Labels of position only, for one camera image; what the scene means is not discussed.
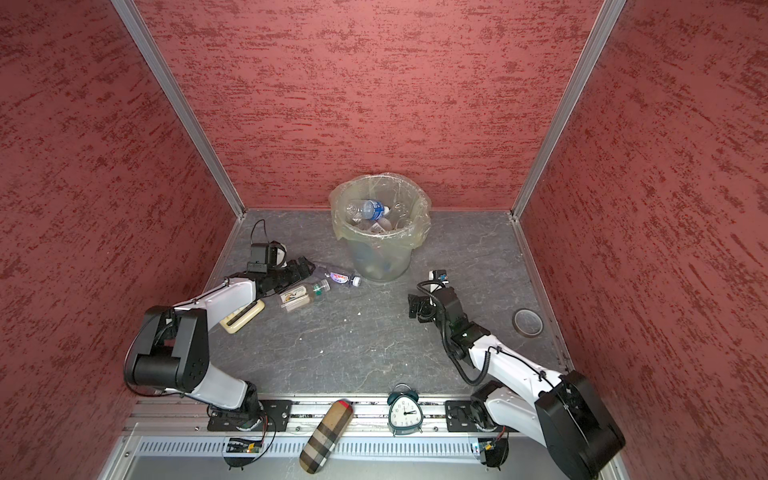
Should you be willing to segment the purple label clear bottle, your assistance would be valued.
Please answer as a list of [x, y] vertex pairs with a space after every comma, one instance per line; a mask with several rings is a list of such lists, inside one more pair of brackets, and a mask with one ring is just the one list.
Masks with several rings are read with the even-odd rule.
[[357, 288], [361, 284], [361, 277], [354, 271], [326, 263], [316, 263], [314, 275], [347, 287]]

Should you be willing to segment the blue label bottle white cap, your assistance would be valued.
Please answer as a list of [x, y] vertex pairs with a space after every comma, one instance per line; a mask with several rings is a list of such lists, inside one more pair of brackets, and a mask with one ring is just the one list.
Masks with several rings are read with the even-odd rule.
[[358, 199], [350, 201], [345, 211], [352, 223], [359, 223], [363, 220], [375, 221], [385, 217], [390, 208], [378, 200]]

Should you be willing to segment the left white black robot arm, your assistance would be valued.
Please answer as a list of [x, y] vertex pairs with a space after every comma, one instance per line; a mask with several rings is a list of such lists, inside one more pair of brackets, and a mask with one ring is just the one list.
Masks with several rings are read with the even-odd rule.
[[192, 398], [230, 429], [266, 429], [268, 415], [256, 386], [211, 363], [209, 331], [248, 323], [264, 307], [264, 298], [285, 292], [315, 269], [303, 256], [289, 260], [279, 242], [253, 244], [243, 272], [198, 297], [145, 312], [124, 360], [125, 384], [140, 396]]

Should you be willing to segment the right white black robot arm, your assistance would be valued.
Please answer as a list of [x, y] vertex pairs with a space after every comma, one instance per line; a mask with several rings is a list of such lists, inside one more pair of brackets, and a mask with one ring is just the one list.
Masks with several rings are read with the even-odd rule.
[[569, 479], [595, 479], [625, 447], [625, 436], [589, 379], [547, 369], [471, 321], [455, 290], [417, 284], [409, 315], [434, 324], [462, 380], [476, 387], [481, 416], [546, 448]]

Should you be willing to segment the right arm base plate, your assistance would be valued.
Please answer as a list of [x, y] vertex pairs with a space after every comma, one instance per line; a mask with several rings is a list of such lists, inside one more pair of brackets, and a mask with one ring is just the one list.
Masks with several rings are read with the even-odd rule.
[[444, 407], [447, 430], [451, 433], [493, 432], [497, 428], [479, 400], [448, 400]]

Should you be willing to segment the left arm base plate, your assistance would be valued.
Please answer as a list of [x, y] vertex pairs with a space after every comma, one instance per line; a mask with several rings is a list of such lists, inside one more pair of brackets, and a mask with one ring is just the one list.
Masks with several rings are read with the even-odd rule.
[[290, 418], [291, 400], [262, 399], [255, 407], [244, 405], [235, 410], [209, 406], [207, 409], [209, 432], [284, 432]]

